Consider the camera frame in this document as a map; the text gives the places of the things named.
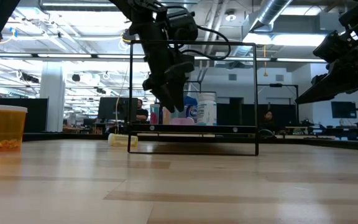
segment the plastic bottle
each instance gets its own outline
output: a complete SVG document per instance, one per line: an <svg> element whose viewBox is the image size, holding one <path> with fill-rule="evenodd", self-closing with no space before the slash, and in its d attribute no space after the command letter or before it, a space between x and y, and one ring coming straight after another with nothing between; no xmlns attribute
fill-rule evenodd
<svg viewBox="0 0 358 224"><path fill-rule="evenodd" d="M27 108L0 105L0 152L20 152Z"/></svg>
<svg viewBox="0 0 358 224"><path fill-rule="evenodd" d="M137 136L131 136L131 146L137 146ZM109 146L127 146L128 136L123 134L109 134L108 138Z"/></svg>
<svg viewBox="0 0 358 224"><path fill-rule="evenodd" d="M216 102L214 93L201 93L198 98L197 125L216 125Z"/></svg>
<svg viewBox="0 0 358 224"><path fill-rule="evenodd" d="M158 124L159 117L160 117L160 105L159 104L150 105L150 124Z"/></svg>
<svg viewBox="0 0 358 224"><path fill-rule="evenodd" d="M198 106L198 102L197 99L190 97L190 96L185 96L185 100L184 100L184 104L185 104L185 118L193 118L194 122L197 122L197 106Z"/></svg>
<svg viewBox="0 0 358 224"><path fill-rule="evenodd" d="M162 124L170 124L171 112L166 107L162 108Z"/></svg>

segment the white cap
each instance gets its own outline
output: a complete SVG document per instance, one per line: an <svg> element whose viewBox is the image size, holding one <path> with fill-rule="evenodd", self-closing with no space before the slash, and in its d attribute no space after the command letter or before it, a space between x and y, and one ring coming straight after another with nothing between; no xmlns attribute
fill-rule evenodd
<svg viewBox="0 0 358 224"><path fill-rule="evenodd" d="M21 106L7 106L7 105L0 105L0 110L3 111L19 111L19 112L26 112L27 108Z"/></svg>

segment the pink object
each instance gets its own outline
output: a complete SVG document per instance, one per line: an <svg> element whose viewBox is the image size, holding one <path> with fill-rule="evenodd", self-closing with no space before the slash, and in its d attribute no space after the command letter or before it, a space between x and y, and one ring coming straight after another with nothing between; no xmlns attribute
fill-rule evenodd
<svg viewBox="0 0 358 224"><path fill-rule="evenodd" d="M150 114L150 124L158 124L158 117L154 112Z"/></svg>
<svg viewBox="0 0 358 224"><path fill-rule="evenodd" d="M193 118L172 118L172 125L194 125Z"/></svg>

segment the person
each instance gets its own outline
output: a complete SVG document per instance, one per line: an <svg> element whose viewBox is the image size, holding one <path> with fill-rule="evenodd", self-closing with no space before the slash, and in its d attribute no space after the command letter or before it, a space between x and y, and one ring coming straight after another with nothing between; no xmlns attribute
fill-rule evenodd
<svg viewBox="0 0 358 224"><path fill-rule="evenodd" d="M149 117L149 112L145 109L142 109L143 101L141 99L137 100L137 111L136 111L136 120L144 123Z"/></svg>
<svg viewBox="0 0 358 224"><path fill-rule="evenodd" d="M273 133L279 130L278 126L273 120L273 112L271 110L267 110L264 113L263 121L259 124L259 127L260 129L266 129Z"/></svg>

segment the cable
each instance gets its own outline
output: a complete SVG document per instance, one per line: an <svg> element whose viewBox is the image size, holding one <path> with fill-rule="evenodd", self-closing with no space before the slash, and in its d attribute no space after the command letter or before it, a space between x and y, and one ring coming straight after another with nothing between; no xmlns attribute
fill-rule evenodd
<svg viewBox="0 0 358 224"><path fill-rule="evenodd" d="M208 28L204 28L204 27L201 27L199 25L197 25L197 28L199 28L200 30L204 30L204 31L208 31L208 32L212 32L212 33L215 33L217 34L218 36L222 37L226 42L229 42L229 39L227 39L222 33L216 31L216 30L212 30L212 29L208 29ZM193 53L196 53L196 54L199 54L199 55L202 55L210 60L224 60L225 58L227 58L230 53L231 53L231 46L230 45L227 45L229 47L229 51L227 52L227 54L223 57L216 57L216 56L212 56L212 55L206 55L198 50L192 50L192 49L187 49L187 50L184 50L182 51L182 53L185 53L185 52L193 52Z"/></svg>
<svg viewBox="0 0 358 224"><path fill-rule="evenodd" d="M311 6L308 10L306 10L306 12L305 12L303 15L306 15L306 13L307 13L308 11L310 11L310 9L312 9L313 7L318 7L318 8L321 10L321 12L323 11L323 9L322 9L320 6L313 5L313 6Z"/></svg>
<svg viewBox="0 0 358 224"><path fill-rule="evenodd" d="M124 76L124 79L122 80L122 85L121 85L121 89L119 90L119 94L118 94L118 98L117 98L117 102L116 102L116 131L118 134L119 133L119 125L118 125L118 101L119 101L119 98L121 97L121 93L122 93L122 89L124 88L124 83L125 83L125 80L127 78L127 74L128 74L128 69L129 69L129 63L128 63L128 67L127 67L127 72L125 73L125 76Z"/></svg>
<svg viewBox="0 0 358 224"><path fill-rule="evenodd" d="M11 41L14 37L15 37L15 30L13 29L13 30L12 30L12 36L11 36L11 38L9 38L8 40L5 40L5 41L0 42L0 44L8 43L8 42Z"/></svg>

